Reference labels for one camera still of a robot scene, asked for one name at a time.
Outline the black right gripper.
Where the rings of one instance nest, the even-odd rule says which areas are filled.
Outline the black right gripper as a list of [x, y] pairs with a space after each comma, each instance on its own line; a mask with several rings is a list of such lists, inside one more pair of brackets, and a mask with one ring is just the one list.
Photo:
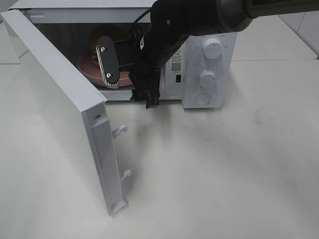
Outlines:
[[[164, 30], [148, 27], [143, 32], [140, 27], [133, 27], [116, 47], [120, 48], [120, 64], [128, 69], [134, 85], [130, 101], [144, 101], [146, 109], [157, 107], [160, 104], [160, 71], [164, 65]], [[96, 52], [104, 85], [117, 89], [120, 71], [112, 39], [100, 37]]]

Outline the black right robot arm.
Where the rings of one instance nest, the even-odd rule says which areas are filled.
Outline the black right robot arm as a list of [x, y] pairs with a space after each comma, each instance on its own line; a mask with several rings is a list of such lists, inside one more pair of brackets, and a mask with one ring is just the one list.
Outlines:
[[149, 109], [177, 97], [186, 109], [218, 108], [237, 33], [261, 16], [318, 8], [316, 0], [158, 0], [145, 31], [133, 22], [124, 40], [98, 39], [103, 84], [117, 89], [127, 71], [131, 100]]

